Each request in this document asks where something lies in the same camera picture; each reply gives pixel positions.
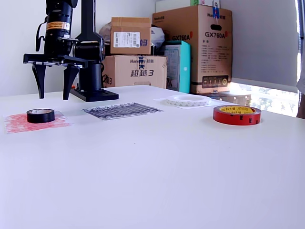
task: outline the yellow label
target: yellow label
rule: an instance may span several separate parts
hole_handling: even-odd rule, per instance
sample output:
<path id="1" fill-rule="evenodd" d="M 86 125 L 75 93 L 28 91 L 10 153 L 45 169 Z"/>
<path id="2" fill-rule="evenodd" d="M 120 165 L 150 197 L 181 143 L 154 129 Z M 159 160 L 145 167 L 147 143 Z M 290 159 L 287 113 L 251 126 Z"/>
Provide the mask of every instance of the yellow label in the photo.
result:
<path id="1" fill-rule="evenodd" d="M 47 24 L 46 30 L 64 29 L 70 31 L 70 24 L 62 21 L 54 21 Z"/>
<path id="2" fill-rule="evenodd" d="M 241 115 L 253 114 L 255 112 L 252 108 L 246 106 L 224 106 L 220 108 L 220 110 L 230 114 L 241 114 Z"/>

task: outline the teal box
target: teal box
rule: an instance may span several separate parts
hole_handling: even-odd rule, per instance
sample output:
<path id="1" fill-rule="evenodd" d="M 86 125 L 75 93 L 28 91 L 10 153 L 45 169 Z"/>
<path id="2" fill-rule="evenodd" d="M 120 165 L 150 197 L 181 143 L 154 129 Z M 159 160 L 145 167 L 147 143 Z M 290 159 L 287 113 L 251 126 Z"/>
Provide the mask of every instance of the teal box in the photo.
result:
<path id="1" fill-rule="evenodd" d="M 165 42 L 160 49 L 167 57 L 167 89 L 189 93 L 191 83 L 191 46 L 183 41 Z"/>

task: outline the robotic arm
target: robotic arm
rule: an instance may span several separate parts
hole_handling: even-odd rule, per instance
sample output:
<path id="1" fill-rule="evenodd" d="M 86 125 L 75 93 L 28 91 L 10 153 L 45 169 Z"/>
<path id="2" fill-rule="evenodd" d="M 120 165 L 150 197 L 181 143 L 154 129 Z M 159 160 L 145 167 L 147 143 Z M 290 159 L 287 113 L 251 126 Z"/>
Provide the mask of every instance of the robotic arm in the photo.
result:
<path id="1" fill-rule="evenodd" d="M 46 66 L 63 65 L 63 99 L 71 92 L 86 102 L 118 99 L 115 93 L 102 88 L 102 61 L 104 40 L 95 32 L 95 0 L 82 0 L 81 34 L 71 39 L 73 8 L 78 0 L 46 0 L 47 23 L 45 37 L 39 37 L 41 25 L 36 34 L 36 51 L 41 40 L 45 41 L 44 54 L 24 54 L 23 63 L 32 63 L 40 98 L 44 98 L 44 77 Z M 71 90 L 79 73 L 79 83 Z"/>

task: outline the tape roll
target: tape roll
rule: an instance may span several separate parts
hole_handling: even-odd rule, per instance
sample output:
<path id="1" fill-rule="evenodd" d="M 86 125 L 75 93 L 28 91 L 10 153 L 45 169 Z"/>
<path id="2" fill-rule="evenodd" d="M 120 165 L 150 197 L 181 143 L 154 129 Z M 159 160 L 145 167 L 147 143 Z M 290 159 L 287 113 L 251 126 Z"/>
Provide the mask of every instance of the tape roll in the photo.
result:
<path id="1" fill-rule="evenodd" d="M 49 123 L 55 120 L 55 112 L 51 109 L 35 109 L 27 111 L 29 123 Z"/>
<path id="2" fill-rule="evenodd" d="M 212 100 L 201 95 L 182 94 L 167 97 L 166 102 L 175 106 L 207 106 Z"/>
<path id="3" fill-rule="evenodd" d="M 262 111 L 248 106 L 218 106 L 214 120 L 229 125 L 256 125 L 261 122 Z"/>

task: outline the black electrical tape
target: black electrical tape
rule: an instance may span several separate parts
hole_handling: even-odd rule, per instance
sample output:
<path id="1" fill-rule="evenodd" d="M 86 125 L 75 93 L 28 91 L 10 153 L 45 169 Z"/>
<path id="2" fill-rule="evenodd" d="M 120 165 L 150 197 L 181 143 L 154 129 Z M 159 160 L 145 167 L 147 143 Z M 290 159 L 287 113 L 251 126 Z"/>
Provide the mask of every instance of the black electrical tape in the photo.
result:
<path id="1" fill-rule="evenodd" d="M 51 109 L 35 109 L 27 111 L 29 123 L 49 123 L 55 120 L 55 112 Z"/>

